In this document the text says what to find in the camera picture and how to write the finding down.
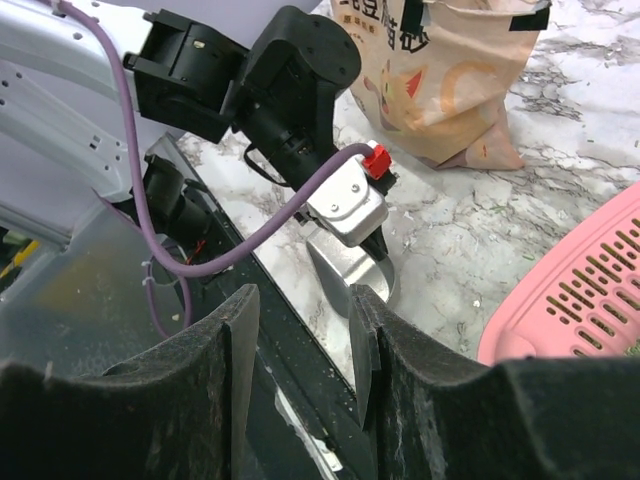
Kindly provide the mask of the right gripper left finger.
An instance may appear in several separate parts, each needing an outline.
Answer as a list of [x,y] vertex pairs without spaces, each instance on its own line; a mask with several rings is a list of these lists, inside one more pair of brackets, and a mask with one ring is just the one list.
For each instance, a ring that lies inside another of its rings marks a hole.
[[238,289],[208,316],[99,376],[1,366],[5,479],[236,479],[260,295]]

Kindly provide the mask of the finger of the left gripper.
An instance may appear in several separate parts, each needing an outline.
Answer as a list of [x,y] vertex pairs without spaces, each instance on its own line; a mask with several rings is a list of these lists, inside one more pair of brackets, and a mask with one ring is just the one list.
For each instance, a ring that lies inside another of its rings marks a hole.
[[363,242],[363,250],[375,261],[382,261],[388,256],[388,248],[382,227],[376,228]]

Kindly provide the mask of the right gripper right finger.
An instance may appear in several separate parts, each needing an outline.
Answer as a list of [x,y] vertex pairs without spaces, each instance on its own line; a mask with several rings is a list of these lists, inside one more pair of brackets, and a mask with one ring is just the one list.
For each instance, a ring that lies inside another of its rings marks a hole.
[[639,363],[485,366],[350,293],[358,416],[378,479],[635,479]]

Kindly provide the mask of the grey metal litter scoop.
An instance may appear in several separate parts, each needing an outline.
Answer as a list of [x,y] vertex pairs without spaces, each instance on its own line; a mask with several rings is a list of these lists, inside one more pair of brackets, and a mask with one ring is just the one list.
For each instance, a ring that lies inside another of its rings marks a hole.
[[376,260],[361,246],[344,246],[321,227],[307,237],[306,248],[330,306],[341,317],[349,315],[353,284],[368,285],[389,306],[397,303],[400,281],[388,254]]

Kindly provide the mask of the cat litter bag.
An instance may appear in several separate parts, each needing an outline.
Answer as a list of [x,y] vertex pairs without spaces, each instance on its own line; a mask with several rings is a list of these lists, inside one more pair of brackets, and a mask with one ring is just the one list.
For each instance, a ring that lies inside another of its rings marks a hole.
[[548,27],[548,1],[334,1],[370,124],[433,169],[517,170],[505,98]]

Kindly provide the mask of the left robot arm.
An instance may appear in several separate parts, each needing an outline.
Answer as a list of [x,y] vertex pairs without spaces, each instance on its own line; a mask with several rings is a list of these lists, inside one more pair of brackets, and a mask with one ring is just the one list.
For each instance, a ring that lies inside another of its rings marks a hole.
[[[336,99],[360,74],[351,37],[332,20],[280,8],[251,48],[168,10],[102,1],[1,5],[1,131],[54,162],[128,214],[147,240],[162,234],[188,251],[187,277],[225,269],[307,209],[343,245],[386,250],[381,226],[393,185],[376,144],[334,145]],[[194,183],[146,154],[137,118],[212,143],[244,134],[294,191],[250,238],[215,251],[211,215]]]

